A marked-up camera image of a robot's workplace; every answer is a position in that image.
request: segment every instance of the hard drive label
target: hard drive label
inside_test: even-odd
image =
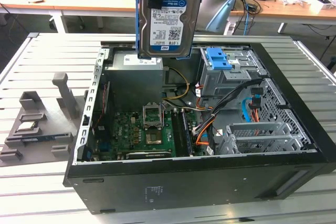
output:
[[[153,49],[171,51],[180,46],[183,32],[180,18],[186,7],[186,0],[163,0],[161,10],[151,10],[150,45]]]

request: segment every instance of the workbench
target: workbench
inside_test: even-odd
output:
[[[285,24],[320,24],[336,25],[336,9],[322,10],[318,14],[303,6],[283,5],[278,0],[258,1],[262,12],[256,15],[256,22],[284,23],[279,32],[282,33]],[[135,0],[44,0],[44,2],[29,4],[24,0],[0,0],[11,13],[51,15],[54,18],[59,33],[67,33],[64,16],[97,16],[98,27],[103,26],[101,17],[135,17]],[[0,13],[6,10],[0,7]],[[243,5],[237,1],[227,24],[226,35],[231,35],[236,22],[244,14]]]
[[[259,42],[336,142],[336,78],[290,37],[198,36],[195,42]],[[134,41],[134,35],[30,34],[0,75],[0,146],[20,108],[22,92],[59,97],[51,82],[66,72],[74,95],[83,95],[101,41]],[[336,219],[336,173],[318,176],[285,200],[91,215],[73,188],[62,185],[67,162],[0,168],[0,223],[331,223]]]

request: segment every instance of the metal table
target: metal table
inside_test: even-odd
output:
[[[215,41],[218,36],[196,36]],[[260,42],[336,142],[336,78],[299,41],[289,37],[229,36]],[[67,72],[74,95],[89,87],[101,41],[133,35],[31,34],[0,74],[0,146],[11,129],[23,91],[59,97],[54,72]],[[67,162],[0,168],[0,223],[330,223],[336,219],[336,173],[318,176],[285,200],[198,208],[91,215],[72,188],[62,185]]]

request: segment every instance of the black cable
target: black cable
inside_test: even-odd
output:
[[[317,31],[315,31],[313,28],[311,28],[311,25],[308,25],[307,26],[309,27],[310,30],[312,30],[314,33],[320,35],[320,36],[323,36],[323,37],[331,37],[331,36],[335,36],[335,35],[325,35],[325,34],[320,34],[318,33]]]
[[[330,27],[332,27],[332,25],[330,25],[330,26],[328,26],[328,27],[325,27],[325,28],[319,28],[319,27],[316,27],[316,26],[313,26],[313,25],[309,25],[309,26],[314,27],[314,28],[316,28],[316,29],[318,29],[318,30],[327,30],[327,29],[329,29]]]
[[[239,28],[239,25],[240,23],[242,22],[243,18],[245,17],[245,21],[244,21],[244,25],[246,24],[246,22],[248,22],[248,20],[246,20],[247,18],[247,13],[251,14],[252,15],[252,18],[251,18],[251,22],[250,22],[250,25],[249,27],[247,27],[246,31],[247,31],[247,34],[249,34],[251,28],[253,27],[253,25],[255,24],[254,22],[254,18],[256,17],[257,14],[259,14],[262,10],[262,7],[261,5],[255,1],[255,0],[252,0],[253,2],[255,2],[257,4],[257,9],[255,11],[251,11],[251,9],[247,10],[246,9],[246,5],[248,5],[248,3],[246,2],[246,0],[240,0],[243,4],[243,8],[244,8],[244,14],[242,15],[242,17],[239,19],[238,21],[238,24],[236,25],[235,27],[235,30],[233,31],[233,34],[236,32],[236,30],[245,30],[245,29],[242,29],[242,28]]]
[[[207,120],[203,121],[199,126],[196,127],[196,131],[202,131],[202,129],[207,126],[214,118],[216,118],[216,115],[219,113],[220,109],[226,106],[230,101],[237,98],[237,96],[241,93],[241,91],[244,88],[247,88],[248,86],[253,86],[257,84],[261,84],[263,81],[263,78],[258,78],[250,81],[246,81],[240,85],[238,85],[235,89],[233,89],[229,94],[221,98],[217,104],[214,106],[214,108],[210,111],[209,117]]]
[[[333,43],[333,41],[335,40],[336,35],[332,38],[332,40],[329,42],[329,44],[327,45],[326,49],[324,50],[323,54],[320,57],[320,61],[322,60],[324,54],[327,52],[328,48],[331,46],[331,44]]]
[[[0,5],[1,5],[1,7],[3,8],[3,9],[5,9],[5,11],[6,12],[8,12],[8,14],[10,14],[11,15],[11,17],[12,18],[14,18],[14,20],[20,25],[20,27],[22,27],[22,29],[26,32],[26,33],[28,33],[29,34],[29,32],[27,31],[27,29],[17,20],[17,18],[12,14],[12,13],[10,13],[9,12],[9,10],[7,10],[7,8],[2,4],[2,3],[0,3]]]

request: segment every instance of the green circuit board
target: green circuit board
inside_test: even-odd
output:
[[[191,133],[196,123],[196,114],[191,111],[186,113],[188,129]],[[155,111],[146,112],[146,121],[158,121],[159,117]],[[143,127],[143,113],[120,112],[115,114],[112,138],[110,141],[98,141],[97,149],[100,160],[112,161],[126,159],[128,153],[135,152],[170,152],[172,157],[176,157],[174,134],[172,126],[171,112],[163,113],[163,127],[158,130],[151,127],[145,130]],[[202,148],[195,146],[195,156],[202,156]]]

